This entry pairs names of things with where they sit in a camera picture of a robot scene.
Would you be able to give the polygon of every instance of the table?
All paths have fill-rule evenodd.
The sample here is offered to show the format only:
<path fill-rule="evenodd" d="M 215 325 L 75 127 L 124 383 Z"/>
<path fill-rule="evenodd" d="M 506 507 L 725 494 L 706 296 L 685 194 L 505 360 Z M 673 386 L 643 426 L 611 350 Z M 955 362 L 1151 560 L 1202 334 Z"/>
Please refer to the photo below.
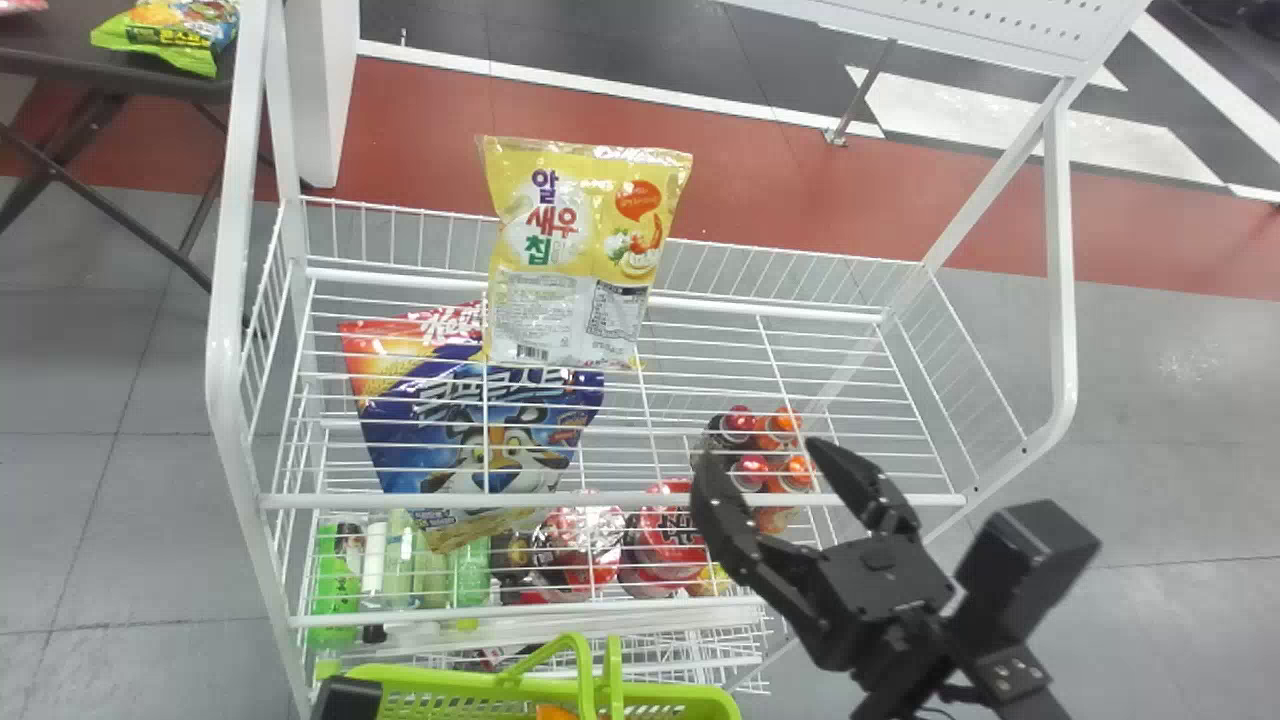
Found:
<path fill-rule="evenodd" d="M 188 101 L 202 117 L 225 131 L 221 120 L 205 105 L 227 104 L 230 99 L 233 53 L 220 55 L 216 77 L 204 78 L 175 70 L 159 58 L 106 50 L 90 44 L 91 29 L 132 5 L 132 0 L 55 1 L 44 12 L 0 18 L 0 72 L 63 81 L 86 88 L 74 109 L 60 123 L 60 129 L 49 137 L 31 142 L 0 123 L 0 140 L 17 147 L 33 167 L 32 174 L 23 178 L 0 206 L 0 234 L 50 183 L 60 182 L 164 255 L 207 291 L 211 287 L 209 275 L 191 263 L 188 254 L 218 195 L 220 170 L 210 181 L 177 246 L 161 240 L 67 170 L 67 165 L 88 147 L 93 136 L 110 124 L 133 95 Z"/>

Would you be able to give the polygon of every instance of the yellow snack bag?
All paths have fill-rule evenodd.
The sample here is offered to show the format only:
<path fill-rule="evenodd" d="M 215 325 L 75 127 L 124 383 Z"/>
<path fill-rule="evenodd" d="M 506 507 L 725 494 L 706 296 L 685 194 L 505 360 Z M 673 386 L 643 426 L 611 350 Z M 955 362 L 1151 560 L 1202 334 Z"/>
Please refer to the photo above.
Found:
<path fill-rule="evenodd" d="M 625 368 L 694 158 L 655 147 L 481 137 L 498 245 L 492 363 Z"/>

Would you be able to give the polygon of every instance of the white pillar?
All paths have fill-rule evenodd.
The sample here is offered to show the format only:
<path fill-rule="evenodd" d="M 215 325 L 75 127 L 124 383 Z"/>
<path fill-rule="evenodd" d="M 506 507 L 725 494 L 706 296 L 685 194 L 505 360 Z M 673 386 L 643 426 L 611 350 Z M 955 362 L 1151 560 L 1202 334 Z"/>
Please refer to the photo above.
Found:
<path fill-rule="evenodd" d="M 360 40 L 358 0 L 291 0 L 289 35 L 298 173 L 316 187 L 338 183 L 342 138 Z"/>

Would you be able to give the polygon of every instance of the wire basket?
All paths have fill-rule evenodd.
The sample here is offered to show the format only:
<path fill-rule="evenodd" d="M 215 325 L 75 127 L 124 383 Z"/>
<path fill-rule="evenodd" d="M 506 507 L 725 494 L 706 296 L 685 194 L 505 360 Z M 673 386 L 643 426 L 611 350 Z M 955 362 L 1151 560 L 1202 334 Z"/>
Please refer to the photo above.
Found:
<path fill-rule="evenodd" d="M 603 673 L 594 676 L 586 638 L 563 634 L 500 673 L 361 665 L 326 680 L 316 720 L 439 720 L 475 717 L 534 720 L 539 706 L 580 719 L 739 720 L 733 698 L 716 687 L 664 685 L 622 680 L 622 651 L 608 638 Z M 563 650 L 576 659 L 573 679 L 540 678 L 532 670 Z"/>

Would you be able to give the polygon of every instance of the blue snack bag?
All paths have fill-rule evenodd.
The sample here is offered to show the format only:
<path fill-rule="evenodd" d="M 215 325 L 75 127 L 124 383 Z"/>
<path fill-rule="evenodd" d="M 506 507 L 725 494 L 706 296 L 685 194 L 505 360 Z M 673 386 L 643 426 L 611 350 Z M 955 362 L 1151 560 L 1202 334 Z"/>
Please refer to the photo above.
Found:
<path fill-rule="evenodd" d="M 483 314 L 476 301 L 338 325 L 384 492 L 554 492 L 573 461 L 600 407 L 603 375 L 490 365 L 486 380 Z M 410 514 L 428 547 L 448 552 L 509 529 L 534 509 Z"/>

